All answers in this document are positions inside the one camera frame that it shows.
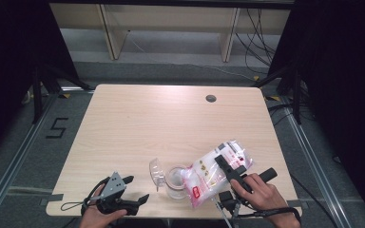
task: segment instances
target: table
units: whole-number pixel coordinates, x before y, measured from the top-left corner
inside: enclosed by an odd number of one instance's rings
[[[208,95],[216,101],[208,102]],[[124,200],[150,194],[137,218],[221,219],[211,200],[193,210],[188,198],[172,200],[163,188],[156,192],[149,163],[158,158],[164,169],[189,165],[232,139],[254,160],[248,173],[274,167],[278,176],[270,182],[286,200],[298,199],[258,88],[99,85],[52,193],[64,194],[63,200],[49,202],[47,213],[80,216],[79,206],[61,211],[61,205],[83,200],[97,182],[117,171],[135,178]]]

